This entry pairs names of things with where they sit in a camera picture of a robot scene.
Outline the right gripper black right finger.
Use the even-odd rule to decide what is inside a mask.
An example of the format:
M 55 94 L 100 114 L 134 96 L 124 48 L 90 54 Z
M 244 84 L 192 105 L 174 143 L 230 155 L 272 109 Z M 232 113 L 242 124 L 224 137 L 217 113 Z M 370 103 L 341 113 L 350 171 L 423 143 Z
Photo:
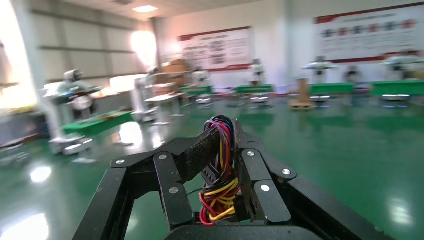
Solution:
M 234 156 L 246 211 L 252 221 L 266 225 L 286 225 L 291 213 L 281 191 L 297 172 L 267 152 L 261 137 L 243 130 L 234 122 Z

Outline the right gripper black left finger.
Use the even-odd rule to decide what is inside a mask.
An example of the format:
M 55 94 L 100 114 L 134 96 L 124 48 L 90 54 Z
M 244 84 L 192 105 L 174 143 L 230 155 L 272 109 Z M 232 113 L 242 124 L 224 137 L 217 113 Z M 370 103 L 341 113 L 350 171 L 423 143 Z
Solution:
M 120 195 L 113 215 L 118 220 L 130 218 L 134 201 L 149 192 L 159 192 L 162 209 L 170 231 L 194 222 L 186 182 L 199 175 L 216 157 L 220 134 L 217 129 L 206 130 L 197 137 L 174 138 L 159 148 L 125 155 L 111 164 L 124 169 Z

